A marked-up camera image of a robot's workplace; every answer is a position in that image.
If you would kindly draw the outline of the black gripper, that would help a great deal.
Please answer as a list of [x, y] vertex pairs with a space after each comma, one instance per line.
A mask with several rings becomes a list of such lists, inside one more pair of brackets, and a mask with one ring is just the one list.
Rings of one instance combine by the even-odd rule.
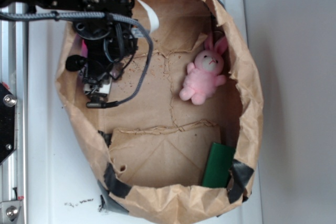
[[107, 109], [133, 99], [138, 89], [123, 100], [108, 100], [112, 83], [121, 79], [138, 49], [138, 20], [103, 12], [75, 12], [68, 19], [87, 50], [85, 55], [66, 60], [66, 70], [81, 75], [83, 92], [89, 99], [86, 106]]

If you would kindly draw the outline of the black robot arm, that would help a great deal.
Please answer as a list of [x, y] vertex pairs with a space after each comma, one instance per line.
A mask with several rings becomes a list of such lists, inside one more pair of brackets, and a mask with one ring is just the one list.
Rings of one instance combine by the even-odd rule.
[[1, 12], [1, 20], [33, 22], [64, 20], [72, 24], [82, 39], [87, 55], [67, 57], [65, 68], [79, 72], [88, 108], [113, 108], [119, 101], [108, 101], [111, 84], [119, 80], [137, 51], [135, 31], [140, 24], [132, 18], [135, 0], [1, 0], [1, 7], [13, 3], [28, 5], [25, 14]]

